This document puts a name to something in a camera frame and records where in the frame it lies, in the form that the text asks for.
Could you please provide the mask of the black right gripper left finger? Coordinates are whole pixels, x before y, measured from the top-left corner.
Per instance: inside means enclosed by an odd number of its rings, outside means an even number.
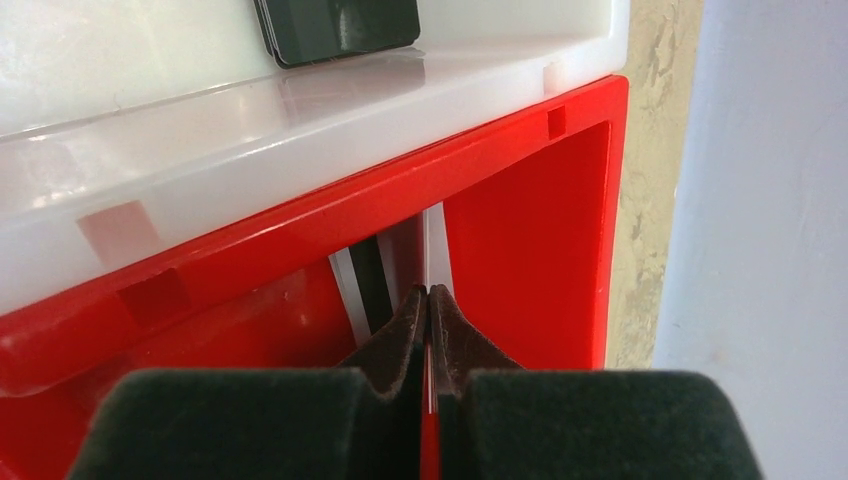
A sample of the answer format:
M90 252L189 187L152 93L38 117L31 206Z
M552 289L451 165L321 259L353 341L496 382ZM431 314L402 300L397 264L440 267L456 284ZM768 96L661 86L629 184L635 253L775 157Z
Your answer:
M147 369L98 409L73 479L415 479L427 293L329 368Z

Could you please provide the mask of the white plastic bin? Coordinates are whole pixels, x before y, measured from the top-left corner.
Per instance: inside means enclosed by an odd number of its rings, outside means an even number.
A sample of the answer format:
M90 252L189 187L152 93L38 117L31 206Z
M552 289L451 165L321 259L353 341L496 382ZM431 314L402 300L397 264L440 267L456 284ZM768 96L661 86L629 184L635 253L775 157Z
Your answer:
M630 10L421 1L411 45L284 70L250 1L5 1L1 310L613 73Z

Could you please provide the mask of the red plastic bin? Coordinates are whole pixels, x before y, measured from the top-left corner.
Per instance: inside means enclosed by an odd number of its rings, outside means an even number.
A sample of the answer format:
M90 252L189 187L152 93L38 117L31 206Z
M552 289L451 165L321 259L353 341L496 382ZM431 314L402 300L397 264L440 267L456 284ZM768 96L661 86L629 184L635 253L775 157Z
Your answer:
M404 294L437 203L466 317L527 367L600 367L628 90L606 77L4 315L2 477L62 478L128 372L337 363L356 345L328 257L388 232Z

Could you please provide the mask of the silver VIP card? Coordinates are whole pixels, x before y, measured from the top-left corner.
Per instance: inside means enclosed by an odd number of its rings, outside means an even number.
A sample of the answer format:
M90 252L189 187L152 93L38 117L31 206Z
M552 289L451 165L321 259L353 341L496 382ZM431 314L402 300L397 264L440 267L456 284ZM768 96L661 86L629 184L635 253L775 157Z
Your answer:
M453 292L453 275L450 261L444 206L437 203L422 212L423 219L423 279L427 289L434 285L444 285ZM427 388L426 411L435 415L438 410L436 376L436 340L435 323L429 322L427 338L427 361L425 385Z

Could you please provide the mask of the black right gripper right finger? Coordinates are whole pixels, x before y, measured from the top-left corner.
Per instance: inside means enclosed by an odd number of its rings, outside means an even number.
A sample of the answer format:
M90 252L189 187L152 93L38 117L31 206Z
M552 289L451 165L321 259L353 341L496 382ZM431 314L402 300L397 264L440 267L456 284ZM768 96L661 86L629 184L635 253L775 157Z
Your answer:
M729 398L662 370L528 370L429 293L444 479L759 479Z

